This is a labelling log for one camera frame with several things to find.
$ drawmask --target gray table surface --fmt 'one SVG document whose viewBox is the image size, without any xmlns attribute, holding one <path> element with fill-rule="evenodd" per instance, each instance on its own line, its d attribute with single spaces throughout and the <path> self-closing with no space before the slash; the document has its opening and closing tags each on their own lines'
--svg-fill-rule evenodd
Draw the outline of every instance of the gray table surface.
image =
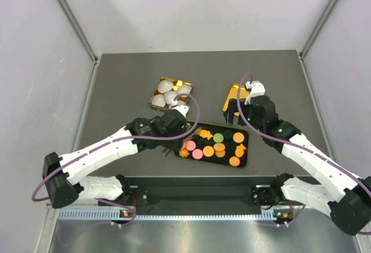
<svg viewBox="0 0 371 253">
<path fill-rule="evenodd" d="M 279 116 L 302 130 L 312 143 L 327 153 L 311 96 L 296 51 L 230 51 L 134 53 L 103 55 L 82 132 L 80 147 L 116 132 L 137 117 L 152 118 L 158 112 L 148 101 L 163 77 L 194 84 L 201 106 L 201 121 L 225 125 L 222 106 L 233 83 L 253 72 L 276 104 Z M 196 116 L 192 103 L 188 115 Z M 94 174 L 111 176 L 271 176 L 287 172 L 305 175 L 293 161 L 268 147 L 250 133 L 249 162 L 232 168 L 185 160 L 161 148 L 117 160 Z"/>
</svg>

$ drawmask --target white ball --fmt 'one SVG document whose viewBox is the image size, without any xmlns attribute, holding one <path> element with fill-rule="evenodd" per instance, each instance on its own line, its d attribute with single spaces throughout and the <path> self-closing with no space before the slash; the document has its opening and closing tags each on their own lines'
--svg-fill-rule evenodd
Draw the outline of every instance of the white ball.
<svg viewBox="0 0 371 253">
<path fill-rule="evenodd" d="M 172 104 L 172 101 L 173 101 L 174 97 L 177 96 L 177 95 L 178 94 L 174 91 L 165 92 L 164 97 L 165 97 L 165 100 L 166 100 L 166 104 Z"/>
<path fill-rule="evenodd" d="M 151 101 L 152 105 L 163 107 L 166 105 L 166 100 L 163 95 L 155 95 Z"/>
<path fill-rule="evenodd" d="M 176 92 L 181 94 L 181 93 L 187 93 L 187 94 L 190 94 L 191 93 L 191 89 L 192 87 L 191 86 L 188 86 L 188 85 L 182 85 L 180 86 Z"/>
<path fill-rule="evenodd" d="M 164 93 L 164 92 L 169 92 L 173 89 L 174 87 L 174 84 L 171 83 L 170 81 L 167 81 L 167 80 L 163 80 L 160 82 L 160 84 L 158 84 L 158 92 L 160 93 Z"/>
</svg>

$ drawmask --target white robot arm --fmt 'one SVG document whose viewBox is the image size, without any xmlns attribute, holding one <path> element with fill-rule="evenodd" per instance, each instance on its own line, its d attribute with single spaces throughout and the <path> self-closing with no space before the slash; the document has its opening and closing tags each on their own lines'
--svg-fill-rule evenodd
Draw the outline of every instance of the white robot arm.
<svg viewBox="0 0 371 253">
<path fill-rule="evenodd" d="M 53 208 L 62 208 L 77 199 L 103 198 L 123 201 L 131 193 L 130 186 L 122 175 L 110 178 L 88 176 L 95 170 L 120 158 L 139 153 L 145 149 L 163 146 L 169 150 L 178 149 L 182 139 L 163 140 L 163 137 L 177 136 L 186 131 L 188 106 L 175 106 L 161 117 L 151 120 L 137 118 L 127 126 L 89 147 L 73 153 L 58 156 L 48 154 L 44 160 L 43 178 L 64 167 L 45 182 Z"/>
<path fill-rule="evenodd" d="M 342 231 L 357 234 L 371 221 L 371 199 L 349 175 L 369 189 L 371 177 L 363 180 L 344 168 L 343 172 L 339 171 L 337 164 L 334 165 L 333 160 L 317 149 L 299 129 L 278 118 L 274 103 L 264 96 L 262 83 L 248 82 L 246 89 L 249 94 L 245 100 L 230 100 L 224 113 L 226 122 L 233 123 L 239 103 L 246 121 L 267 145 L 298 163 L 320 183 L 311 185 L 292 175 L 282 174 L 271 184 L 272 196 L 276 197 L 273 201 L 293 200 L 308 205 L 330 217 Z M 241 116 L 238 124 L 246 125 Z"/>
</svg>

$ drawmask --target white wall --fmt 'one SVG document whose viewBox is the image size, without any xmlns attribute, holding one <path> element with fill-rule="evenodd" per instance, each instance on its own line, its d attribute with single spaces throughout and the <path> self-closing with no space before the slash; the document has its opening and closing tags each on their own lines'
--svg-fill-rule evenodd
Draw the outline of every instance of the white wall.
<svg viewBox="0 0 371 253">
<path fill-rule="evenodd" d="M 67 0 L 96 53 L 301 50 L 329 0 Z"/>
<path fill-rule="evenodd" d="M 341 164 L 371 175 L 371 0 L 340 0 L 306 58 Z"/>
<path fill-rule="evenodd" d="M 0 59 L 0 252 L 24 253 L 43 158 L 70 149 L 92 61 L 56 0 L 0 0 Z"/>
</svg>

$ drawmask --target gold box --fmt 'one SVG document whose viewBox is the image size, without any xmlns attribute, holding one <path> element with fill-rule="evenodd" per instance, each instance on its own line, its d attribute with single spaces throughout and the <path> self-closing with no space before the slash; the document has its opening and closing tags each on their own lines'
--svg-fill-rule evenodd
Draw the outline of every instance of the gold box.
<svg viewBox="0 0 371 253">
<path fill-rule="evenodd" d="M 225 99 L 224 104 L 223 104 L 223 112 L 227 111 L 230 99 L 232 98 L 237 99 L 238 86 L 239 86 L 238 84 L 233 84 L 231 86 L 230 91 L 227 94 L 227 98 Z M 239 98 L 246 99 L 248 95 L 249 95 L 249 92 L 246 90 L 245 86 L 242 86 L 241 95 Z"/>
<path fill-rule="evenodd" d="M 160 84 L 163 84 L 162 83 L 163 81 L 171 82 L 173 84 L 172 86 L 169 84 L 171 86 L 171 89 L 170 89 L 169 86 L 167 86 L 168 91 L 166 91 L 166 92 L 160 92 L 159 91 L 159 86 L 160 86 Z M 191 88 L 190 91 L 189 91 L 189 94 L 192 94 L 192 92 L 193 92 L 193 84 L 192 83 L 184 82 L 182 80 L 175 80 L 175 79 L 172 79 L 172 78 L 169 78 L 169 77 L 161 77 L 160 81 L 157 83 L 156 90 L 155 90 L 155 92 L 153 93 L 153 95 L 150 99 L 151 109 L 156 110 L 156 111 L 160 111 L 160 112 L 166 112 L 166 111 L 170 110 L 170 103 L 167 103 L 167 101 L 165 100 L 165 104 L 163 104 L 163 99 L 165 99 L 166 94 L 170 95 L 170 93 L 171 93 L 172 95 L 174 95 L 174 92 L 177 92 L 179 87 L 181 87 L 181 86 L 189 86 Z M 152 101 L 154 100 L 154 97 L 157 97 L 157 96 L 163 96 L 163 99 L 161 97 L 158 97 L 159 101 L 162 103 L 161 106 L 152 103 Z M 189 98 L 188 97 L 180 97 L 180 98 L 178 98 L 178 101 L 184 102 L 184 105 L 188 105 Z"/>
</svg>

